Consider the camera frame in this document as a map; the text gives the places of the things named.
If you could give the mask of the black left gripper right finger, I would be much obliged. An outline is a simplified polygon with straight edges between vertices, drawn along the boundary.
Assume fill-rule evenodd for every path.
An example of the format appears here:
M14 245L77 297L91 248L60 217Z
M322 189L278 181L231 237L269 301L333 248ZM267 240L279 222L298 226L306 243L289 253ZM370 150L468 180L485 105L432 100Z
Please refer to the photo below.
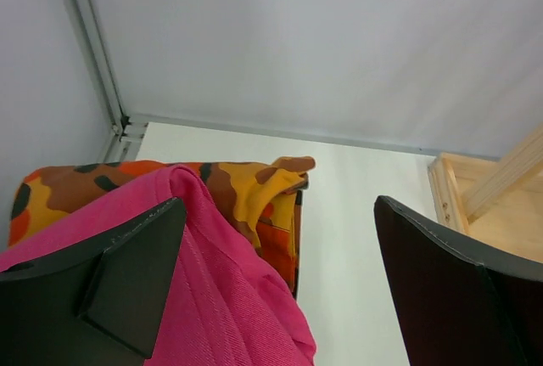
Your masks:
M542 265L377 197L378 243L412 365L540 365Z

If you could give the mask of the magenta trousers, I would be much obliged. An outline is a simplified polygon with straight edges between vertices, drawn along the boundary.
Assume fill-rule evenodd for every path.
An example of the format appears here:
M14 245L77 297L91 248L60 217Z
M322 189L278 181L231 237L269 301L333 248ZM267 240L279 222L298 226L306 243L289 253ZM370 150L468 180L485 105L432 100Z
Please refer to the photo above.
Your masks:
M115 228L172 198L185 205L186 221L154 352L141 365L312 364L316 344L288 286L182 166L131 181L10 248L1 270Z

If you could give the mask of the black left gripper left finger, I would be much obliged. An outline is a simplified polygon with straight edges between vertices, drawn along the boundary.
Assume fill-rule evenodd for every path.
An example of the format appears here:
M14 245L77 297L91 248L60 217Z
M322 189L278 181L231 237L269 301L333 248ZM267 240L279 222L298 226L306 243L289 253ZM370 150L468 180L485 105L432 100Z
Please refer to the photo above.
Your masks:
M141 365L153 355L186 221L169 199L1 273L3 365Z

